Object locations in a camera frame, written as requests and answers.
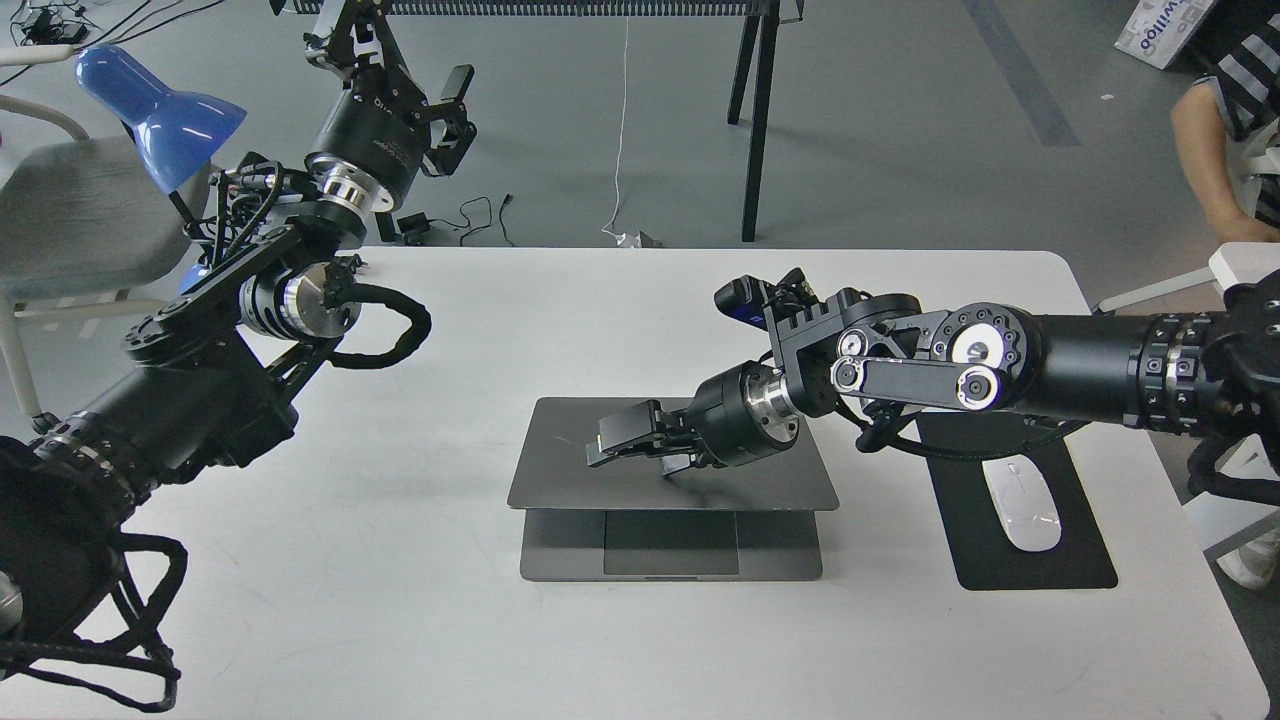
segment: robotic arm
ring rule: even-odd
[[[819,300],[799,269],[777,284],[739,278],[716,293],[726,315],[769,334],[774,364],[748,361],[699,386],[690,405],[646,401],[600,420],[588,464],[662,457],[666,474],[742,465],[795,443],[799,415],[838,413],[858,423],[858,448],[982,460],[899,437],[920,407],[1010,411],[1062,421],[1119,423],[1204,441],[1193,492],[1280,505],[1280,483],[1213,469],[1258,434],[1280,461],[1280,272],[1228,291],[1226,313],[1148,318],[1032,315],[991,302],[923,313],[910,295],[844,288]],[[863,402],[859,418],[844,398]]]
[[[396,364],[426,338],[430,314],[404,295],[362,284],[358,247],[370,213],[398,206],[420,165],[457,168],[475,136],[461,104],[470,67],[451,99],[430,105],[404,70],[374,3],[329,3],[337,15],[324,42],[307,38],[312,61],[338,72],[344,88],[294,170],[251,154],[218,173],[212,237],[198,279],[124,338],[137,369],[65,421],[50,418],[44,437],[24,445],[0,437],[0,680],[15,674],[79,685],[129,707],[174,705],[180,673],[157,626],[186,571],[186,550],[169,538],[122,532],[122,524],[161,486],[180,484],[210,465],[244,466],[293,436],[291,405],[329,363],[376,369]],[[352,54],[369,37],[380,54]],[[456,141],[431,147],[429,123],[444,118]],[[381,355],[337,351],[365,304],[410,320]],[[293,341],[262,364],[238,325]],[[143,600],[127,556],[156,552],[169,569]],[[105,642],[76,634],[110,597],[127,630]],[[141,648],[146,657],[131,655]],[[87,680],[33,667],[40,660],[109,665],[151,673],[164,697],[138,702]]]

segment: computer mouse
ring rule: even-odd
[[[1000,515],[1005,536],[1014,547],[1027,552],[1052,550],[1062,539],[1062,524],[1044,474],[1025,455],[984,460],[991,501]]]

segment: person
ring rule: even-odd
[[[1280,183],[1263,176],[1249,217],[1231,188],[1226,141],[1244,142],[1280,115],[1280,13],[1233,47],[1174,105],[1178,160],[1219,242],[1280,242]]]

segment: gray floor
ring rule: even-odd
[[[127,45],[174,87],[250,111],[215,158],[223,164],[246,150],[300,164],[335,96],[337,79],[302,59],[314,19],[271,18],[265,5],[227,3]],[[133,6],[88,5],[104,26]],[[1189,77],[1111,49],[1132,8],[809,3],[805,22],[780,37],[756,245],[1048,250],[1070,263],[1091,301],[1203,266],[1215,243],[1167,120]],[[748,129],[723,115],[740,26],[631,20],[617,231],[669,247],[739,245]],[[433,97],[453,64],[477,72],[467,105],[479,140],[456,177],[420,179],[407,209],[460,220],[462,201],[511,193],[504,219],[516,245],[612,243],[599,228],[614,204],[625,27],[612,18],[396,18],[406,60]],[[1020,101],[1014,87],[1030,95]],[[4,92],[54,104],[93,133],[118,131],[68,65],[36,68]],[[1056,109],[1057,126],[1046,124],[1044,108]],[[56,137],[12,118],[0,132],[5,176]],[[457,236],[440,231],[434,241]],[[467,242],[502,238],[494,228]],[[870,277],[849,283],[911,290]],[[170,278],[151,290],[174,287]],[[1174,302],[1204,309],[1213,297]],[[79,327],[29,333],[32,355],[54,357],[38,370],[51,410],[73,410],[125,372],[110,338],[128,324],[104,320],[87,338]],[[8,387],[0,432],[29,437]],[[1175,477],[1185,447],[1161,439]],[[1280,588],[1254,594],[1224,583],[1224,594],[1280,697]]]

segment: black mouse pad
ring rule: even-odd
[[[973,451],[1014,447],[1047,432],[1006,413],[922,413],[915,424],[928,445]],[[1062,539],[1043,552],[1027,552],[1009,542],[982,462],[928,461],[956,579],[972,591],[1116,587],[1115,566],[1066,443],[1059,439],[1025,455],[1044,475],[1062,524]]]

